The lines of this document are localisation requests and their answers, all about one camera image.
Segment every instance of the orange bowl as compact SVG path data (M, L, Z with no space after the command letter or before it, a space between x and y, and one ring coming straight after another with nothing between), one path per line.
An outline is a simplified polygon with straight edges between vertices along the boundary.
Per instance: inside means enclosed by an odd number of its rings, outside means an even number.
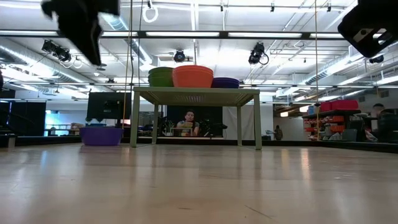
M213 74L199 71L188 73L173 72L174 87L182 88L211 88Z
M175 68L174 70L176 71L186 71L186 70L199 70L203 72L210 72L213 74L212 69L204 67L204 66L199 66L199 65L184 65L184 66L179 66Z

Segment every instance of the wooden floor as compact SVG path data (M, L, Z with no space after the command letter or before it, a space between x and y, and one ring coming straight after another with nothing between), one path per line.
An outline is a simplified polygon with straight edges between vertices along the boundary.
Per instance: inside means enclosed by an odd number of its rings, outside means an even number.
M234 146L0 152L1 224L397 223L398 155Z

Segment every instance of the green bowl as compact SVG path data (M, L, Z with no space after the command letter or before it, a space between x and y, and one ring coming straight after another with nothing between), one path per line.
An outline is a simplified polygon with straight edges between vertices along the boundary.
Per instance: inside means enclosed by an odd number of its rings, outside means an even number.
M157 72L173 72L173 68L169 68L169 67L157 67L157 68L153 68L151 70L148 71L148 74L152 74L152 73L157 73Z
M152 74L149 74L148 78L172 78L173 73L172 72L155 72Z
M157 77L148 79L149 86L153 87L174 87L172 77Z

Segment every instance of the shelf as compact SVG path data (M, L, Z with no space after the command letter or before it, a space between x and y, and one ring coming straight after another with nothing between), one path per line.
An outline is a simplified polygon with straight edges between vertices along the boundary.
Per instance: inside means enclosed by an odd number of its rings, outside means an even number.
M222 88L134 87L150 103L174 106L243 106L260 90Z
M319 113L319 118L324 118L326 116L351 116L357 113L360 113L360 110L333 110ZM317 118L317 114L311 114L303 116L303 119L312 119Z

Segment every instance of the table leg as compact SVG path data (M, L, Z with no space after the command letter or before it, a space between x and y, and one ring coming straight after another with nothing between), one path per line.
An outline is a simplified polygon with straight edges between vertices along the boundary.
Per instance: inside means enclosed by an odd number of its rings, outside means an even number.
M138 118L139 118L139 91L134 92L134 101L132 103L131 113L131 135L130 135L130 146L137 147L137 132L138 132Z
M238 145L242 146L242 107L238 106L236 107L236 118L238 119L236 121L236 131L238 134Z
M157 121L159 119L159 104L155 103L154 110L154 128L152 130L152 144L156 144L157 140Z
M260 94L254 95L254 140L256 141L256 150L261 150Z

